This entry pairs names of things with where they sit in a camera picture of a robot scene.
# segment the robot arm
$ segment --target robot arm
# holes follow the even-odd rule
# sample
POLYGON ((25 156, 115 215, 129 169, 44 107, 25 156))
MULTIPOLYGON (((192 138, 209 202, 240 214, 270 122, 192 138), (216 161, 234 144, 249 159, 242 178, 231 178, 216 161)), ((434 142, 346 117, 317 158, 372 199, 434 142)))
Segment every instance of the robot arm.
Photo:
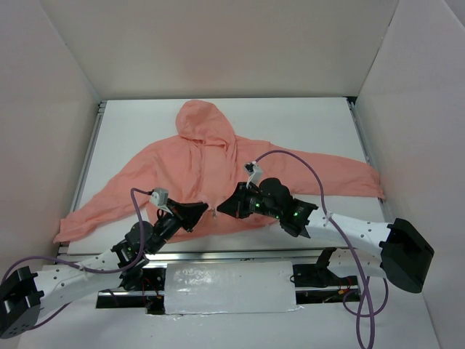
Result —
MULTIPOLYGON (((144 254, 157 253, 180 228, 192 231, 208 208, 204 203, 179 204, 169 199, 168 192, 161 188, 152 192, 151 201, 165 213, 158 215, 155 225, 143 222, 144 254)), ((80 262, 80 269, 57 265, 53 270, 38 273, 32 273, 29 267, 14 271, 0 285, 0 338, 21 334, 34 326, 39 318, 88 294, 121 286, 129 291, 139 285, 142 267, 148 261, 141 258, 131 268, 124 267, 136 260, 140 236, 140 225, 136 223, 123 241, 80 262), (84 267, 103 273, 91 273, 84 267)))
MULTIPOLYGON (((277 178, 267 178, 257 186, 262 173, 258 165, 247 164, 246 170, 251 175, 249 181, 238 183, 231 197, 217 207, 218 212, 235 218, 245 218, 253 213, 274 217, 293 237, 321 238, 344 246, 341 234, 328 221, 332 217, 353 247, 368 253, 362 260, 363 270, 369 270, 371 274, 368 276, 386 277, 400 289, 421 292, 434 250, 407 220, 397 218, 394 223, 376 223, 332 212, 325 214, 318 206, 293 198, 277 178)), ((336 270, 337 276, 358 274, 349 259, 344 263, 345 269, 339 267, 342 265, 339 261, 336 267, 332 254, 326 263, 328 269, 336 270)))

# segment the white cardboard wall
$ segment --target white cardboard wall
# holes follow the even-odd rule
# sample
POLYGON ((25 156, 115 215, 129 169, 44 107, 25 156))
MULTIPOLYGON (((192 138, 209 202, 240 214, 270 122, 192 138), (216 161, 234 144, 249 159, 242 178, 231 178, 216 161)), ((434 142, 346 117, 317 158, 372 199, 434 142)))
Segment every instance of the white cardboard wall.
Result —
POLYGON ((398 0, 41 0, 104 99, 358 95, 398 0))
POLYGON ((401 0, 356 109, 394 216, 436 250, 424 288, 442 348, 465 333, 465 28, 443 0, 401 0))
MULTIPOLYGON (((70 209, 97 104, 35 0, 0 3, 0 275, 49 254, 70 209)), ((1 340, 15 348, 17 339, 1 340)))

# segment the hoodie hood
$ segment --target hoodie hood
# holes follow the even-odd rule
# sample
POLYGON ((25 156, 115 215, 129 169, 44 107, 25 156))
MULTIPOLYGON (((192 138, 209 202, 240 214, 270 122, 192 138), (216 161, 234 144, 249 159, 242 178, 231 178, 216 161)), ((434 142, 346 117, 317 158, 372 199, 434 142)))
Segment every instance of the hoodie hood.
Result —
POLYGON ((234 145, 235 134, 230 122, 213 103, 190 100, 176 117, 179 136, 198 140, 205 145, 234 145))

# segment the pink hoodie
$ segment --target pink hoodie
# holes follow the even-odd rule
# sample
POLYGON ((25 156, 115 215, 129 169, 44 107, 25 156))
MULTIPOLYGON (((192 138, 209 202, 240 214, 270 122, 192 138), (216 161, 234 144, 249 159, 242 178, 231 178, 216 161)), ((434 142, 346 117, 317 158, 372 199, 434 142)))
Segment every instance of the pink hoodie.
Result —
MULTIPOLYGON (((235 233, 263 227, 274 220, 252 215, 236 220, 216 212, 237 182, 246 181, 243 165, 273 149, 283 149, 263 140, 249 140, 234 134, 229 121, 208 102, 186 102, 176 118, 179 135, 159 140, 140 151, 108 184, 80 210, 61 220, 54 241, 74 241, 89 235, 99 224, 134 212, 129 191, 132 187, 152 190, 162 187, 178 202, 203 201, 209 205, 192 233, 178 231, 170 242, 212 234, 235 233)), ((343 158, 292 151, 312 165, 323 181, 325 193, 342 196, 383 197, 378 173, 367 164, 343 158)), ((295 159, 274 154, 260 161, 262 179, 277 177, 295 194, 319 194, 313 176, 295 159)), ((139 205, 149 197, 136 194, 139 205)), ((147 205, 151 223, 156 207, 147 205)))

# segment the hoodie sleeve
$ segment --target hoodie sleeve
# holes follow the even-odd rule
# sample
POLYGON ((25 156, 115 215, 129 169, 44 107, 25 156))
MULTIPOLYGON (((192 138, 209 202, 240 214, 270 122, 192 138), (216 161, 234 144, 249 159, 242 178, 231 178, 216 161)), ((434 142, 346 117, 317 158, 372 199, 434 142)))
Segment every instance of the hoodie sleeve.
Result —
MULTIPOLYGON (((89 235, 99 224, 118 219, 134 212, 131 188, 152 190, 156 182, 155 160, 151 145, 138 153, 92 199, 60 221, 60 233, 54 242, 74 241, 89 235)), ((139 206, 149 196, 135 193, 139 206)))
MULTIPOLYGON (((302 158, 317 172, 326 195, 384 197, 379 185, 378 172, 364 162, 341 156, 293 151, 271 143, 263 148, 267 148, 265 152, 290 151, 302 158)), ((312 195, 320 193, 313 174, 297 159, 289 155, 270 154, 259 164, 264 170, 265 177, 278 178, 292 193, 312 195)))

